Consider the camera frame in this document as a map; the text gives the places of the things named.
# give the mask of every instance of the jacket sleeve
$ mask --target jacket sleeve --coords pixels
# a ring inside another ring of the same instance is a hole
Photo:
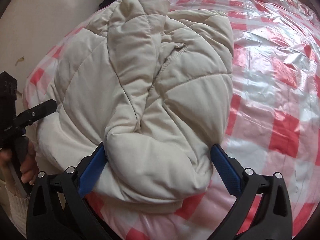
[[[19,198],[7,189],[9,203],[10,203],[10,220],[18,231],[27,238],[26,224],[29,198]]]

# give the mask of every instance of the metal screw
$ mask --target metal screw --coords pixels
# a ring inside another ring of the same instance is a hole
[[[281,173],[279,173],[279,172],[276,172],[276,178],[278,178],[278,179],[281,179],[281,178],[282,178],[282,175],[281,175]]]
[[[248,175],[252,175],[253,174],[253,170],[248,168],[248,169],[245,169],[245,173],[248,174]]]
[[[43,178],[44,176],[45,176],[44,171],[41,171],[41,172],[38,173],[38,177],[39,178]]]
[[[67,171],[67,173],[71,174],[71,173],[73,173],[75,171],[75,168],[74,167],[69,167],[69,168],[67,168],[66,171]]]

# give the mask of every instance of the red and white checkered pattern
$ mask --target red and white checkered pattern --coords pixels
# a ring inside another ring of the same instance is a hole
[[[234,96],[222,147],[257,173],[283,174],[288,187],[293,236],[320,200],[320,23],[298,0],[170,0],[171,9],[225,12],[234,32]],[[25,104],[44,99],[59,56],[87,21],[44,57],[28,78]],[[170,215],[140,214],[88,201],[126,240],[206,239],[234,202],[215,172],[208,191],[190,197]],[[254,217],[257,197],[240,232]]]

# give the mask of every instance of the black tool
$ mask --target black tool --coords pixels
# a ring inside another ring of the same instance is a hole
[[[0,74],[0,148],[10,148],[12,159],[9,163],[11,174],[21,197],[26,198],[32,189],[29,183],[21,182],[20,164],[28,150],[25,127],[52,114],[57,109],[54,100],[46,101],[16,116],[17,80],[7,72]]]
[[[102,226],[98,222],[84,199],[107,161],[103,143],[100,143],[77,167],[69,167],[57,175],[39,172],[28,207],[27,239],[121,240],[107,224]],[[62,210],[58,192],[65,196],[69,215]]]
[[[217,144],[211,149],[211,160],[228,192],[237,199],[208,240],[292,239],[291,206],[281,173],[264,176],[244,169]],[[262,198],[250,228],[237,235],[256,194],[262,194]]]

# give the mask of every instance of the quilted jacket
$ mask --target quilted jacket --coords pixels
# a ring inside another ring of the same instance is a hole
[[[166,213],[203,193],[232,96],[233,36],[212,10],[169,12],[168,0],[119,0],[68,44],[37,126],[39,149],[76,166],[103,141],[109,163],[95,191]]]

